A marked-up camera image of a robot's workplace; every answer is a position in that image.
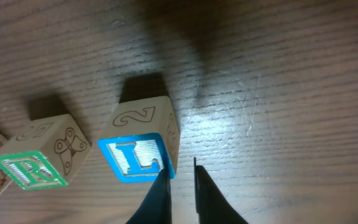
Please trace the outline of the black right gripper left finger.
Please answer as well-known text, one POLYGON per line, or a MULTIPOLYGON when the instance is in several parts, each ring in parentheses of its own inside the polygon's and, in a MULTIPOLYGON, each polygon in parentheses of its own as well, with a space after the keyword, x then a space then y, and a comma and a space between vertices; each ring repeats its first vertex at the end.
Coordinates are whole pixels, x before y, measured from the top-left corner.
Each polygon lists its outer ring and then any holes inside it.
POLYGON ((171 224, 172 198, 169 172, 162 169, 141 205, 126 224, 171 224))

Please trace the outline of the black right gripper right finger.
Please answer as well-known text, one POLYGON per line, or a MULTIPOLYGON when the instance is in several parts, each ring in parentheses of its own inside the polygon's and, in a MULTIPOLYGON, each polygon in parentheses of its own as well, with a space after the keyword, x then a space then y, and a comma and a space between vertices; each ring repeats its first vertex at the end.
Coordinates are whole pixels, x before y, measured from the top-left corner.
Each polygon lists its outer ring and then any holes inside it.
POLYGON ((199 224, 248 224, 228 203, 207 170, 193 158, 195 207, 199 224))

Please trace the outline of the blue 1 block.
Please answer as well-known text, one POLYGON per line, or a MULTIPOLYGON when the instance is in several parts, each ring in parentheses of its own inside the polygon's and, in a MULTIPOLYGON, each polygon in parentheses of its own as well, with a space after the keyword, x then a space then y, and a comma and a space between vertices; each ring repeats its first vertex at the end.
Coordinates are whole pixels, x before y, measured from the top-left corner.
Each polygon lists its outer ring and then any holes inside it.
POLYGON ((168 96, 119 103, 97 145, 123 183, 176 177, 180 130, 168 96))

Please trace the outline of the green R block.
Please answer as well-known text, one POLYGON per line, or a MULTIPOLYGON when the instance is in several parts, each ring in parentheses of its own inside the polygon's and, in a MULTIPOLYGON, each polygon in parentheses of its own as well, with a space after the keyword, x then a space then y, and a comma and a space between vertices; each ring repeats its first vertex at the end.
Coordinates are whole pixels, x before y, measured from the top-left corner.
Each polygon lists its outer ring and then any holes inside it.
POLYGON ((90 149, 70 114, 36 119, 0 149, 0 168, 24 190, 63 187, 90 149))

